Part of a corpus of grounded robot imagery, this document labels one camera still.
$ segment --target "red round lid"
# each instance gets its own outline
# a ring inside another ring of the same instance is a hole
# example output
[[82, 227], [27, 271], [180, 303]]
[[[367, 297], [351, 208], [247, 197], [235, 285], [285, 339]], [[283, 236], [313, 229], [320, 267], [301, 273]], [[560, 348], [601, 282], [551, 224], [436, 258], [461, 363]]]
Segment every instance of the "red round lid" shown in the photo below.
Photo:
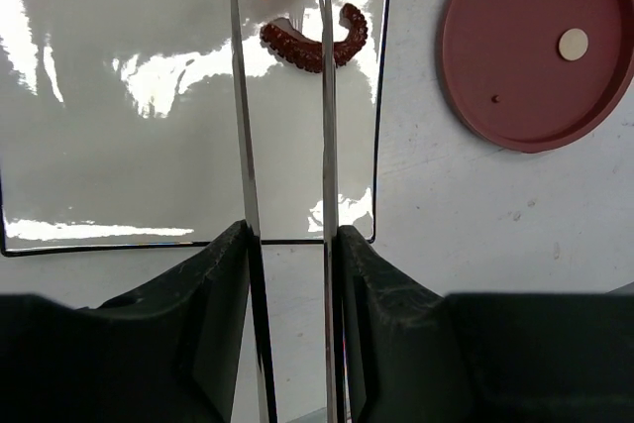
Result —
[[634, 0], [449, 0], [440, 63], [452, 107], [500, 146], [589, 133], [634, 75]]

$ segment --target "white surface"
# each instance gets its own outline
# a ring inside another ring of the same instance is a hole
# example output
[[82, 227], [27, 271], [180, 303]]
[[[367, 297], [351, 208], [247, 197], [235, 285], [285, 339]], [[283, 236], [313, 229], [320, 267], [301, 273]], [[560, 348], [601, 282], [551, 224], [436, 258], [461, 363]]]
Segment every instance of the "white surface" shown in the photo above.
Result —
[[[576, 144], [501, 152], [461, 127], [441, 96], [433, 41], [443, 1], [391, 0], [375, 248], [441, 293], [603, 292], [634, 281], [634, 89]], [[3, 260], [0, 292], [99, 304], [191, 253]], [[281, 422], [325, 403], [321, 253], [264, 250]], [[248, 326], [238, 423], [257, 421], [252, 336]]]
[[[372, 235], [383, 0], [340, 70], [342, 221]], [[321, 37], [317, 0], [240, 0], [265, 240], [317, 239], [322, 83], [260, 40]], [[205, 242], [244, 216], [229, 0], [0, 0], [7, 248]], [[346, 29], [337, 25], [340, 40]]]

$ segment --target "dark red tentacle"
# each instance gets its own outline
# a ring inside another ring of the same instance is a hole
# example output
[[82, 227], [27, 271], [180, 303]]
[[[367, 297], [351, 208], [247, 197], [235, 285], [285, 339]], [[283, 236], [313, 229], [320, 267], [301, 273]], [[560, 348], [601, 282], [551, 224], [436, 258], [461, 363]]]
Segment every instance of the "dark red tentacle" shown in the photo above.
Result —
[[[364, 47], [368, 40], [368, 22], [364, 14], [352, 4], [341, 9], [342, 21], [349, 25], [348, 35], [342, 42], [335, 42], [335, 64], [344, 66]], [[322, 45], [320, 42], [302, 40], [298, 32], [287, 32], [274, 22], [260, 30], [262, 41], [289, 63], [311, 73], [321, 73]]]

